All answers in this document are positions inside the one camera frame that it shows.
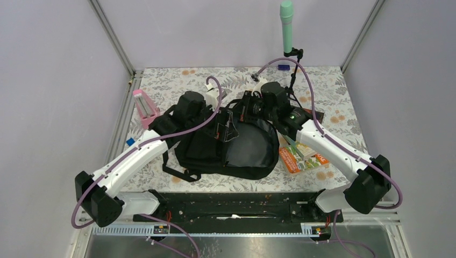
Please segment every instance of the floral tablecloth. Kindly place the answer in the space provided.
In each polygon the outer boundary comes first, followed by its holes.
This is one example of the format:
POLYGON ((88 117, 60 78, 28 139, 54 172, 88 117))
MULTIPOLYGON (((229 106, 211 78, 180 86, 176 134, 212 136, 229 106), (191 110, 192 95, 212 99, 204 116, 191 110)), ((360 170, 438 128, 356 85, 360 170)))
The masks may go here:
MULTIPOLYGON (((244 90, 252 89, 254 82, 250 74, 258 71, 258 67, 228 68, 148 68, 140 88, 153 99, 164 112, 177 103, 185 91, 192 90, 203 93, 205 78, 213 75, 226 90, 227 97, 222 105, 234 98, 240 98, 244 90)), ((307 67, 311 83, 315 91, 316 110, 325 112, 323 125, 335 136, 346 141, 358 150, 366 152, 361 129, 355 116, 344 77, 339 67, 307 67)), ((282 86, 289 85, 290 71, 280 71, 270 67, 261 76, 268 81, 277 81, 282 86)), ((297 74, 294 86, 295 94, 305 108, 310 108, 310 91, 304 75, 297 74)), ((137 110, 134 111, 127 139, 135 140, 142 134, 143 128, 137 110)), ((173 150, 170 151, 168 166, 182 170, 173 150)), ((144 191, 155 189, 168 192, 230 192, 230 191, 318 191, 322 188, 332 189, 347 183, 345 176, 333 165, 320 167, 306 173, 290 175, 284 170, 279 160, 269 176, 261 180, 245 180, 223 175, 203 175, 194 183, 188 183, 177 177, 166 174, 161 169, 162 157, 157 157, 147 164, 126 184, 122 191, 144 191)))

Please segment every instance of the black backpack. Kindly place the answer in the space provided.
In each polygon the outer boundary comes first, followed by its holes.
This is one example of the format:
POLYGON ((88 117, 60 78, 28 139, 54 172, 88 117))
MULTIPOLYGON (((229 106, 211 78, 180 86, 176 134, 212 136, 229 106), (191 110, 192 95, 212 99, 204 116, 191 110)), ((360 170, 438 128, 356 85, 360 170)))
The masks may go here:
POLYGON ((175 148, 184 173, 167 167, 168 153, 163 154, 163 171, 188 182, 202 174, 221 174, 259 180, 270 174, 279 159, 279 140, 273 125, 265 120, 241 122, 233 119, 239 136, 222 142, 204 130, 185 135, 175 148))

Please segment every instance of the gray wall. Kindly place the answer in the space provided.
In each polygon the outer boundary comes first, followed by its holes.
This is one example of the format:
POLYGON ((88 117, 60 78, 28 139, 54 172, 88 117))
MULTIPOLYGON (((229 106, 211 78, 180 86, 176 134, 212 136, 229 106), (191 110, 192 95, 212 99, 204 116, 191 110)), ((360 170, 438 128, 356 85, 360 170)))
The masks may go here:
POLYGON ((0 256, 62 258, 128 75, 88 1, 1 1, 0 35, 0 256))
POLYGON ((453 0, 387 1, 346 73, 369 151, 403 190, 413 257, 456 253, 455 12, 453 0))
MULTIPOLYGON (((263 66, 282 56, 283 0, 100 0, 133 66, 263 66)), ((304 65, 341 65, 375 0, 296 0, 304 65)))

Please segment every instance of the table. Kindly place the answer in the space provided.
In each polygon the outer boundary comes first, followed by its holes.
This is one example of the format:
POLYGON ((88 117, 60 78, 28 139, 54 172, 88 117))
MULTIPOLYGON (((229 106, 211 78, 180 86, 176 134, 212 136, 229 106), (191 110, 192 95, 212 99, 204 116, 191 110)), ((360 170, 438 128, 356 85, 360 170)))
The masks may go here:
MULTIPOLYGON (((205 79, 213 75, 227 92, 227 97, 222 102, 224 106, 235 98, 241 98, 245 90, 254 87, 250 74, 258 70, 259 67, 147 68, 144 70, 140 89, 146 92, 164 112, 171 105, 176 104, 179 97, 188 90, 205 92, 205 79)), ((306 71, 315 91, 316 110, 325 112, 323 120, 325 128, 354 148, 366 152, 366 145, 340 68, 306 67, 306 71)), ((286 86, 290 83, 290 73, 291 71, 280 71, 275 66, 266 69, 261 77, 286 86)), ((310 108, 310 91, 300 71, 296 76, 294 90, 302 106, 310 108)), ((135 110, 127 139, 132 137, 136 140, 143 131, 138 112, 135 110)), ((279 141, 282 145, 285 144, 281 136, 279 141)), ((169 167, 179 171, 184 170, 179 166, 173 149, 170 150, 169 157, 169 167)), ((253 181, 213 174, 202 175, 199 181, 192 183, 164 173, 161 166, 162 157, 157 157, 136 173, 122 191, 155 189, 162 192, 313 192, 347 184, 345 176, 333 165, 290 175, 279 160, 269 176, 261 180, 253 181)))

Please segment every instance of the tabletop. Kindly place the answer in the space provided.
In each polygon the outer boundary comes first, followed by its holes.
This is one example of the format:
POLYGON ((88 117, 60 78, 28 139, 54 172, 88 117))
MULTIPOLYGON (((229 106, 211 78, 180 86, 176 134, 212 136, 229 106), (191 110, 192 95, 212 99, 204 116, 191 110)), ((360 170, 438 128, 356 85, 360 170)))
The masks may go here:
MULTIPOLYGON (((241 98, 245 90, 251 90, 254 82, 250 78, 259 67, 224 68, 147 68, 141 80, 140 89, 147 93, 162 112, 176 104, 179 97, 188 90, 204 93, 205 79, 216 77, 227 93, 222 106, 235 98, 241 98)), ((335 136, 354 148, 367 152, 344 76, 339 67, 306 67, 305 70, 315 91, 316 110, 325 113, 323 125, 335 136)), ((291 71, 281 71, 269 67, 262 74, 268 81, 277 81, 282 86, 290 83, 291 71)), ((304 75, 299 71, 294 85, 295 95, 304 108, 310 108, 310 91, 304 75)), ((143 133, 137 110, 133 112, 127 139, 137 140, 143 133)), ((280 135, 279 142, 286 141, 280 135)), ((218 174, 202 175, 197 182, 186 182, 164 173, 161 169, 162 157, 157 157, 143 167, 129 180, 122 191, 145 191, 155 189, 162 192, 291 192, 318 191, 345 185, 348 180, 332 164, 309 172, 291 175, 281 160, 269 176, 260 180, 246 180, 218 174)), ((170 150, 168 166, 178 171, 184 169, 170 150)))

